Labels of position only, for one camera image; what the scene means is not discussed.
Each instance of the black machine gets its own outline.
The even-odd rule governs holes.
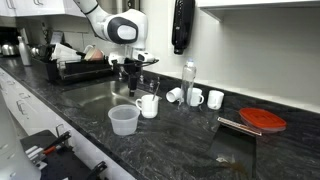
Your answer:
[[[176,0],[173,28],[172,45],[175,54],[183,54],[191,39],[195,0]]]

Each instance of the clear plastic cup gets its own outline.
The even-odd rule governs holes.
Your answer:
[[[119,105],[109,110],[113,132],[120,136],[133,134],[137,129],[140,110],[133,105]]]

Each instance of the white cabinet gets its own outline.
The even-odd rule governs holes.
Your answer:
[[[218,21],[232,10],[281,8],[281,7],[320,7],[320,0],[197,0],[197,6]]]
[[[55,129],[62,124],[62,126],[59,126],[60,133],[71,131],[69,143],[74,147],[75,155],[89,168],[92,169],[99,162],[104,161],[108,168],[102,173],[103,177],[112,180],[134,179],[131,174],[115,163],[1,68],[0,85],[7,107],[28,135],[50,130],[57,136]]]
[[[66,14],[85,17],[73,0],[0,0],[0,5],[0,15],[2,16]]]
[[[0,16],[16,16],[15,4],[11,0],[0,0]]]

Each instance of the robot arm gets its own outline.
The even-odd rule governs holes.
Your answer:
[[[95,34],[116,44],[128,45],[132,50],[129,59],[150,62],[154,57],[145,52],[148,35],[148,20],[145,14],[130,9],[127,12],[111,15],[105,12],[96,0],[74,0],[89,19]]]

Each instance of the sink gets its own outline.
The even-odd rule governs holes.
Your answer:
[[[148,92],[137,89],[134,97],[129,97],[128,85],[110,81],[63,92],[62,95],[79,104],[83,111],[99,119],[108,119],[108,111],[121,104],[135,105],[135,101]]]

